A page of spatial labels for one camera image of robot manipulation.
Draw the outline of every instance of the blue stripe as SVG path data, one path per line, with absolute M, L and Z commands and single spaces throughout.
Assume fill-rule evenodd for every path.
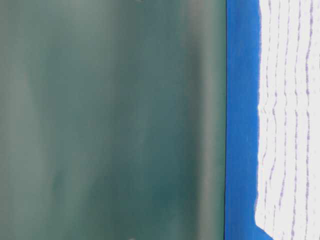
M 258 167 L 258 0 L 227 0 L 225 239 L 270 240 L 255 224 Z

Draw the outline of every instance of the green panel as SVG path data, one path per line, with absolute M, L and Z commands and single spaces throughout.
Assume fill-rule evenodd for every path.
M 0 1 L 0 239 L 219 240 L 224 0 Z

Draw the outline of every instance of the white fabric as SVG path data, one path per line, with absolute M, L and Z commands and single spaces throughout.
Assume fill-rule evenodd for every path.
M 260 0 L 255 223 L 320 239 L 320 0 Z

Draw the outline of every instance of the purple line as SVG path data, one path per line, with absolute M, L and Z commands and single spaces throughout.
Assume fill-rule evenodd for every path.
M 268 100 L 269 100 L 269 76 L 268 76 L 268 68 L 269 68 L 269 55 L 270 55 L 270 46 L 271 46 L 271 14 L 272 14 L 272 5 L 271 5 L 271 0 L 268 1 L 268 5 L 269 5 L 269 46 L 268 46 L 268 55 L 266 58 L 266 67 L 265 67 L 265 81 L 266 81 L 266 101 L 265 104 L 263 106 L 263 111 L 266 115 L 266 144 L 265 144 L 265 150 L 264 150 L 264 154 L 262 157 L 262 166 L 264 166 L 265 163 L 265 158 L 266 158 L 266 154 L 268 151 L 268 130 L 269 130 L 269 117 L 266 111 L 266 106 L 268 104 Z M 265 181 L 265 195 L 264 195 L 264 224 L 263 224 L 263 228 L 265 228 L 266 226 L 266 205 L 267 205 L 267 181 Z
M 285 106 L 284 106 L 284 171 L 283 171 L 283 179 L 282 186 L 279 198 L 279 209 L 281 209 L 282 198 L 284 196 L 285 191 L 285 181 L 287 176 L 287 106 L 288 106 L 288 98 L 287 98 L 287 60 L 288 60 L 288 46 L 289 46 L 289 33 L 290 33 L 290 0 L 288 0 L 288 21 L 287 21 L 287 38 L 286 38 L 286 47 L 285 47 L 285 60 L 284 60 L 284 97 L 285 97 Z
M 294 135 L 294 148 L 295 148 L 295 176 L 294 176 L 294 202 L 293 202 L 293 219 L 291 226 L 291 240 L 295 236 L 295 225 L 296 225 L 296 204 L 297 204 L 297 155 L 298 155 L 298 93 L 297 93 L 297 63 L 298 63 L 298 52 L 299 52 L 299 42 L 300 42 L 300 27 L 301 27 L 301 0 L 299 0 L 299 20 L 298 20 L 298 39 L 296 46 L 296 56 L 295 56 L 295 65 L 294 65 L 294 84 L 295 84 L 295 135 Z
M 275 74 L 274 74 L 274 81 L 275 81 L 275 101 L 272 108 L 272 115 L 274 120 L 274 161 L 271 167 L 270 176 L 269 176 L 269 183 L 271 185 L 271 180 L 273 177 L 273 173 L 275 170 L 275 165 L 277 161 L 277 118 L 276 118 L 276 106 L 278 103 L 278 93 L 277 93 L 277 70 L 278 70 L 278 56 L 279 56 L 279 38 L 280 38 L 280 9 L 281 9 L 281 1 L 279 1 L 279 10 L 278 10 L 278 35 L 277 35 L 277 46 L 276 46 L 276 58 L 275 58 Z
M 308 98 L 308 106 L 306 109 L 306 116 L 308 121 L 308 130 L 307 130 L 307 143 L 306 143 L 306 190 L 305 190 L 305 235 L 304 240 L 307 240 L 307 233 L 308 233 L 308 220 L 309 220 L 309 214 L 308 214 L 308 202 L 309 202 L 309 146 L 310 146 L 310 113 L 309 113 L 309 103 L 310 103 L 310 81 L 309 81 L 309 73 L 308 73 L 308 61 L 310 56 L 310 48 L 311 48 L 311 41 L 312 41 L 312 27 L 313 27 L 313 8 L 314 8 L 314 2 L 311 0 L 310 3 L 310 33 L 309 33 L 309 45 L 308 50 L 306 52 L 305 56 L 305 78 L 306 78 L 306 94 Z

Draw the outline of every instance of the blurry background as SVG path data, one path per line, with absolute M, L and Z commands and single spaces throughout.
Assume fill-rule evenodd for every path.
M 225 7 L 0 1 L 0 239 L 223 239 Z

